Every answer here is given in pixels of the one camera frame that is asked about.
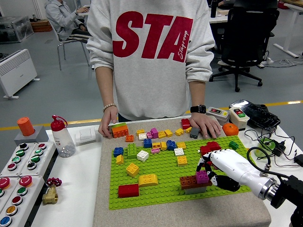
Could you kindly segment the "person's left hand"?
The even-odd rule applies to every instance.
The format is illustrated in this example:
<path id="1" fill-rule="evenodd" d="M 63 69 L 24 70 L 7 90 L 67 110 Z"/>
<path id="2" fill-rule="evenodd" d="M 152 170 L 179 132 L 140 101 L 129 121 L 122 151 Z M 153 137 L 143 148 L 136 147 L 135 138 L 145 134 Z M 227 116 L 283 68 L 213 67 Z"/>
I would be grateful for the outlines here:
<path id="1" fill-rule="evenodd" d="M 221 135 L 221 126 L 216 119 L 203 113 L 192 113 L 189 118 L 191 126 L 199 128 L 202 136 L 206 138 L 216 138 Z"/>

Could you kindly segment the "person's right hand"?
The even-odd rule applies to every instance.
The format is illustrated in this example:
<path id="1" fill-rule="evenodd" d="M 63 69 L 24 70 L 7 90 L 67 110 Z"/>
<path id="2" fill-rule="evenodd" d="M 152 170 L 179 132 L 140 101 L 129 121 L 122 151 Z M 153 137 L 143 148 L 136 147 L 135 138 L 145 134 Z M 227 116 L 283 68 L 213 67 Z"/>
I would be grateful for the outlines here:
<path id="1" fill-rule="evenodd" d="M 103 114 L 103 118 L 100 122 L 98 132 L 105 138 L 111 139 L 112 135 L 108 128 L 109 124 L 116 123 L 118 115 L 118 108 L 116 106 L 108 107 Z"/>

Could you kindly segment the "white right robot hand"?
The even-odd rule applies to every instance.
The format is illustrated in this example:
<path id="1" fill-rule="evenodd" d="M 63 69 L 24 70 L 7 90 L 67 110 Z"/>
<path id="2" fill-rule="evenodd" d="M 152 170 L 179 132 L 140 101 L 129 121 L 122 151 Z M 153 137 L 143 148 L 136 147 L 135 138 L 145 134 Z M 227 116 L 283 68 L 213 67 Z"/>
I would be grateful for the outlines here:
<path id="1" fill-rule="evenodd" d="M 239 190 L 241 185 L 246 185 L 262 200 L 274 183 L 268 176 L 260 176 L 260 171 L 232 149 L 211 151 L 201 156 L 196 170 L 199 172 L 202 167 L 213 185 L 231 192 Z"/>

